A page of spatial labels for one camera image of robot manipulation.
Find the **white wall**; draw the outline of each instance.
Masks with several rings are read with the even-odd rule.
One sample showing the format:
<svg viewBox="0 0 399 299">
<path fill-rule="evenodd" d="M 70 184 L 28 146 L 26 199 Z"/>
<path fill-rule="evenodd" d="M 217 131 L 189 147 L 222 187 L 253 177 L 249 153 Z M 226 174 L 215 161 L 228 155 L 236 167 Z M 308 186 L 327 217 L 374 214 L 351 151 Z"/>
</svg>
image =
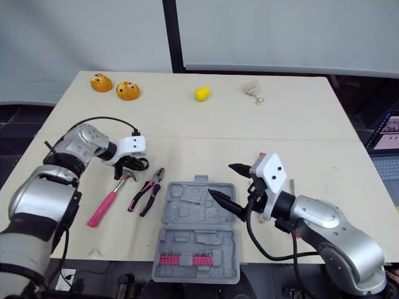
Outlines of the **white wall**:
<svg viewBox="0 0 399 299">
<path fill-rule="evenodd" d="M 399 77 L 398 0 L 176 0 L 184 65 Z"/>
<path fill-rule="evenodd" d="M 79 70 L 171 72 L 162 1 L 0 1 L 0 104 L 55 105 Z"/>
</svg>

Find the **robotic arm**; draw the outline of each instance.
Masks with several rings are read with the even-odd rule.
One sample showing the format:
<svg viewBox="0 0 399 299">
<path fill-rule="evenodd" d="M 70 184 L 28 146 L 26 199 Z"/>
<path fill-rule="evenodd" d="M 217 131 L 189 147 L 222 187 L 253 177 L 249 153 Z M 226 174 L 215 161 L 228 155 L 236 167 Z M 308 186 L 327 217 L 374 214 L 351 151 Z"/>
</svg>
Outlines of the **robotic arm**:
<svg viewBox="0 0 399 299">
<path fill-rule="evenodd" d="M 44 285 L 50 255 L 74 221 L 81 193 L 79 179 L 97 156 L 115 168 L 145 170 L 148 161 L 134 158 L 145 151 L 145 139 L 136 132 L 116 142 L 92 125 L 68 131 L 45 157 L 9 204 L 10 224 L 0 233 L 0 298 L 27 293 L 28 285 Z"/>
<path fill-rule="evenodd" d="M 333 204 L 306 196 L 295 198 L 282 191 L 287 174 L 277 154 L 262 154 L 253 166 L 231 164 L 229 167 L 251 178 L 253 183 L 248 189 L 249 203 L 245 208 L 232 202 L 225 194 L 209 190 L 223 208 L 247 222 L 252 211 L 262 214 L 267 221 L 273 217 L 277 219 L 276 227 L 285 232 L 290 231 L 280 223 L 291 225 L 305 242 L 318 251 L 331 280 L 346 293 L 365 296 L 385 288 L 387 280 L 381 247 L 350 224 Z M 252 231 L 249 232 L 257 243 Z"/>
</svg>

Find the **pliers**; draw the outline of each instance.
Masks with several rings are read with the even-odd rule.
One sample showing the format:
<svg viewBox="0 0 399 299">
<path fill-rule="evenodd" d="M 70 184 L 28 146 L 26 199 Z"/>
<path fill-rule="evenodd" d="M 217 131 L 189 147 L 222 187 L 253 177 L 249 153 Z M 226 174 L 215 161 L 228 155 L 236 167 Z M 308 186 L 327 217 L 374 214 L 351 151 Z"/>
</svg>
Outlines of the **pliers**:
<svg viewBox="0 0 399 299">
<path fill-rule="evenodd" d="M 152 204 L 154 203 L 155 196 L 158 193 L 158 191 L 161 189 L 160 186 L 160 181 L 163 178 L 163 175 L 165 173 L 164 168 L 160 168 L 152 177 L 150 181 L 145 182 L 144 186 L 142 189 L 136 194 L 136 196 L 133 198 L 132 202 L 130 203 L 128 207 L 129 212 L 133 212 L 133 209 L 137 205 L 138 200 L 148 191 L 153 187 L 150 199 L 148 200 L 147 204 L 145 205 L 144 209 L 141 211 L 140 216 L 144 217 L 145 214 L 148 212 L 148 210 L 151 208 Z"/>
</svg>

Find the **laptop screen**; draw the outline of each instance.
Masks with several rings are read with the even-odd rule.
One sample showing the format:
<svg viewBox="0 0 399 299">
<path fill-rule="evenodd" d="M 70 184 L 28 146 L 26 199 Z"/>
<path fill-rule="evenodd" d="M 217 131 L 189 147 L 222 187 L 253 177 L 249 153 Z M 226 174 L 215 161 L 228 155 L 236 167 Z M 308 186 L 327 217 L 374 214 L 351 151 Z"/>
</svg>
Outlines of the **laptop screen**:
<svg viewBox="0 0 399 299">
<path fill-rule="evenodd" d="M 388 112 L 366 144 L 370 154 L 399 154 L 399 111 Z"/>
</svg>

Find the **orange toy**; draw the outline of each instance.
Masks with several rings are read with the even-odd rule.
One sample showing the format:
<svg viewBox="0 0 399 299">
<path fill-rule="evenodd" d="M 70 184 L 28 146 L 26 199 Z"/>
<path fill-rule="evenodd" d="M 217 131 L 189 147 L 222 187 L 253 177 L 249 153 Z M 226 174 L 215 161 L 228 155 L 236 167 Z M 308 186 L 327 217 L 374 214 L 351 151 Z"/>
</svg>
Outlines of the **orange toy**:
<svg viewBox="0 0 399 299">
<path fill-rule="evenodd" d="M 106 75 L 97 73 L 90 79 L 90 84 L 95 91 L 107 92 L 112 89 L 112 81 Z"/>
<path fill-rule="evenodd" d="M 129 81 L 120 82 L 116 91 L 118 96 L 125 101 L 132 101 L 140 96 L 139 87 Z"/>
</svg>

